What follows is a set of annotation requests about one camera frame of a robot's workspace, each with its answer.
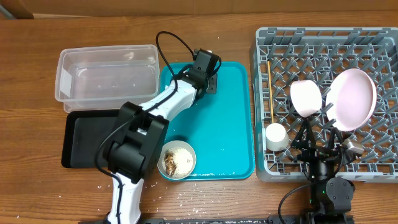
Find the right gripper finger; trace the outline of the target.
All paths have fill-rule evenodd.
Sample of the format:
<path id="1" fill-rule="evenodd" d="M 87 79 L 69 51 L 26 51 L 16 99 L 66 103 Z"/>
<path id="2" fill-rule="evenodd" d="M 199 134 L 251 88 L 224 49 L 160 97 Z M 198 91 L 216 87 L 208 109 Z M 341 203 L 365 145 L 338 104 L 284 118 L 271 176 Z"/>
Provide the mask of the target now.
<path id="1" fill-rule="evenodd" d="M 328 150 L 331 150 L 331 151 L 334 150 L 335 138 L 337 138 L 337 141 L 339 144 L 343 144 L 343 138 L 342 138 L 341 132 L 338 130 L 338 128 L 332 128 L 330 131 L 330 138 L 326 145 L 326 148 Z"/>
<path id="2" fill-rule="evenodd" d="M 312 131 L 312 126 L 310 120 L 305 118 L 302 125 L 296 135 L 292 140 L 292 146 L 315 146 L 316 140 L 314 133 Z"/>

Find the white plastic cup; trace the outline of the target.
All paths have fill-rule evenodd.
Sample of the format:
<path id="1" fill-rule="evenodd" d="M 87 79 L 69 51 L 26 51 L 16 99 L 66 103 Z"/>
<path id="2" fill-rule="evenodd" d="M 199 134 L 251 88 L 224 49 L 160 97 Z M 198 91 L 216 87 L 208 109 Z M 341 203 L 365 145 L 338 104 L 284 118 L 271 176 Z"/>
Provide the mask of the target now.
<path id="1" fill-rule="evenodd" d="M 274 152 L 284 150 L 289 144 L 289 136 L 283 125 L 272 123 L 266 128 L 266 147 Z"/>

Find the pink small bowl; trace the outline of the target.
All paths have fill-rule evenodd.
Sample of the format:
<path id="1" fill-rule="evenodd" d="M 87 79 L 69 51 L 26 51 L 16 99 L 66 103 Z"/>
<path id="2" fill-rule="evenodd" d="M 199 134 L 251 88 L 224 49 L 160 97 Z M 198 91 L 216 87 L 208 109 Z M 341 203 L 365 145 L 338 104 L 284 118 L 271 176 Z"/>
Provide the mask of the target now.
<path id="1" fill-rule="evenodd" d="M 294 81 L 290 86 L 290 98 L 297 113 L 307 118 L 322 107 L 322 95 L 312 80 Z"/>

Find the white round plate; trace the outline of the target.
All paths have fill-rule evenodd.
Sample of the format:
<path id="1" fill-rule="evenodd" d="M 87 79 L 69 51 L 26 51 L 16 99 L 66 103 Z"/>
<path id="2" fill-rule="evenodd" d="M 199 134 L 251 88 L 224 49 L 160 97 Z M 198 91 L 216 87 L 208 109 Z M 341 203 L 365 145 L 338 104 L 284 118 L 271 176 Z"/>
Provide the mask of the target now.
<path id="1" fill-rule="evenodd" d="M 340 131 L 360 128 L 376 107 L 376 85 L 364 71 L 351 68 L 340 73 L 332 82 L 326 96 L 327 118 Z"/>

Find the wooden chopstick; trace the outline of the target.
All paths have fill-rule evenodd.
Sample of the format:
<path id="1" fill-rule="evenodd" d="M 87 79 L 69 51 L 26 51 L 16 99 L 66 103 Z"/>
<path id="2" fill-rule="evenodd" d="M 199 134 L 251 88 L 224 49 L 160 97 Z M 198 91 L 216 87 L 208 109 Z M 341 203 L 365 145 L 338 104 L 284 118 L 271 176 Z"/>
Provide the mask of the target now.
<path id="1" fill-rule="evenodd" d="M 268 72 L 268 86 L 269 86 L 269 108 L 270 108 L 270 116 L 271 123 L 274 123 L 274 107 L 273 107 L 273 95 L 272 95 L 272 72 L 271 72 L 271 63 L 267 61 L 267 72 Z"/>

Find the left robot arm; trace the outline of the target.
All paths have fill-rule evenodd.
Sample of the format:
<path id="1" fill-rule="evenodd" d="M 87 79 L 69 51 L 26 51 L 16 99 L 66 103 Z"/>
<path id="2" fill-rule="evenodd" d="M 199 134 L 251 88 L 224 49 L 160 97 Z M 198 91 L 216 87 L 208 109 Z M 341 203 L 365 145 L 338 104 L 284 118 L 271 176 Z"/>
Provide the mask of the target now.
<path id="1" fill-rule="evenodd" d="M 98 153 L 108 163 L 104 174 L 113 180 L 113 198 L 105 223 L 137 223 L 144 178 L 159 160 L 169 123 L 202 99 L 222 59 L 203 49 L 193 53 L 193 63 L 172 74 L 170 85 L 155 98 L 119 109 L 109 136 Z"/>

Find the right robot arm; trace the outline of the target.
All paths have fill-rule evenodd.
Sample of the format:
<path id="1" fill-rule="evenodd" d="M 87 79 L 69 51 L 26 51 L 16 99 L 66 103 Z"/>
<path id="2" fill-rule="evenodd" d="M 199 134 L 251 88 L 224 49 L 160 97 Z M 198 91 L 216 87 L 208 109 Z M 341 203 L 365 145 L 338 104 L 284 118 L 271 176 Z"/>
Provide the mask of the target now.
<path id="1" fill-rule="evenodd" d="M 300 223 L 353 223 L 353 218 L 346 213 L 351 210 L 355 187 L 351 181 L 338 177 L 337 173 L 354 155 L 348 153 L 339 130 L 333 128 L 327 145 L 319 146 L 310 121 L 305 118 L 290 146 L 300 151 L 295 160 L 308 164 L 306 178 L 309 181 L 291 193 L 308 187 L 312 206 L 304 210 L 297 220 Z"/>

